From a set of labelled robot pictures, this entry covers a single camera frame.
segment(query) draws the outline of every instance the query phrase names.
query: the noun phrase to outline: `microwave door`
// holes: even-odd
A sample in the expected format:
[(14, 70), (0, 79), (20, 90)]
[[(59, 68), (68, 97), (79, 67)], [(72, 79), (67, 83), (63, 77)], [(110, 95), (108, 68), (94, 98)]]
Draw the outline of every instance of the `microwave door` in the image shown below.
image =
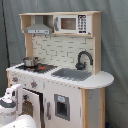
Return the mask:
[(78, 15), (58, 15), (55, 18), (58, 19), (56, 33), (78, 33)]

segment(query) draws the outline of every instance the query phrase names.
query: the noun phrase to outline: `stovetop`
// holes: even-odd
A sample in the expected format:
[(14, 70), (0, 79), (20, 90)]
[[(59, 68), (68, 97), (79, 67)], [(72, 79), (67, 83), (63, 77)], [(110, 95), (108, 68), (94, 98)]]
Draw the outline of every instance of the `stovetop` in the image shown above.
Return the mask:
[(21, 70), (25, 70), (25, 71), (43, 74), (43, 73), (46, 73), (46, 72), (48, 72), (54, 68), (57, 68), (57, 66), (39, 63), (37, 66), (34, 66), (34, 67), (26, 67), (25, 65), (21, 65), (21, 66), (18, 66), (16, 68), (21, 69)]

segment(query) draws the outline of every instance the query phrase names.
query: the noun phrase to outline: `toy kitchen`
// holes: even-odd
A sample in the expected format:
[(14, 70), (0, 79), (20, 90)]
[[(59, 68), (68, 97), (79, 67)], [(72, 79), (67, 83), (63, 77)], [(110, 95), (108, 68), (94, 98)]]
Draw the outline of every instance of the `toy kitchen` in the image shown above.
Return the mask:
[(105, 128), (105, 87), (114, 77), (101, 71), (101, 12), (20, 14), (24, 63), (7, 69), (8, 86), (22, 84), (23, 113), (38, 128)]

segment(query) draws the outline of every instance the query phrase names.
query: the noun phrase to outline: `kitchen countertop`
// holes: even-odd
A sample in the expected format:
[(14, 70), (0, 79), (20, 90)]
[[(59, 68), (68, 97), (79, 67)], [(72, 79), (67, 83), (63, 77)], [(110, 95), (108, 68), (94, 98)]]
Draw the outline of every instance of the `kitchen countertop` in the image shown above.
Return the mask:
[(47, 79), (47, 80), (62, 82), (64, 84), (69, 84), (71, 86), (84, 88), (84, 89), (103, 88), (103, 87), (111, 85), (114, 81), (114, 77), (110, 73), (107, 73), (107, 72), (104, 72), (104, 71), (100, 71), (96, 75), (91, 75), (90, 77), (88, 77), (84, 81), (72, 81), (72, 80), (67, 80), (67, 79), (51, 76), (51, 74), (53, 72), (63, 68), (61, 66), (58, 66), (57, 68), (55, 68), (51, 71), (48, 71), (44, 74), (38, 74), (38, 73), (19, 70), (19, 69), (15, 68), (15, 67), (18, 67), (20, 65), (23, 65), (23, 63), (19, 64), (19, 65), (16, 65), (16, 66), (13, 66), (13, 67), (10, 67), (10, 68), (7, 68), (6, 71), (15, 71), (17, 73), (24, 73), (24, 74), (28, 74), (28, 75), (32, 75), (32, 76), (41, 77), (41, 78)]

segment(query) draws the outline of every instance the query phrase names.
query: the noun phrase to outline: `oven window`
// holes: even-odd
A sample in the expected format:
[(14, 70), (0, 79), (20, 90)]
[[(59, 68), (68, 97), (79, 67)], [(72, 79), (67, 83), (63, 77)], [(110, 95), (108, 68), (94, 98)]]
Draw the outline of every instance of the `oven window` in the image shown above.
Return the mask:
[(61, 29), (76, 30), (76, 18), (61, 18)]

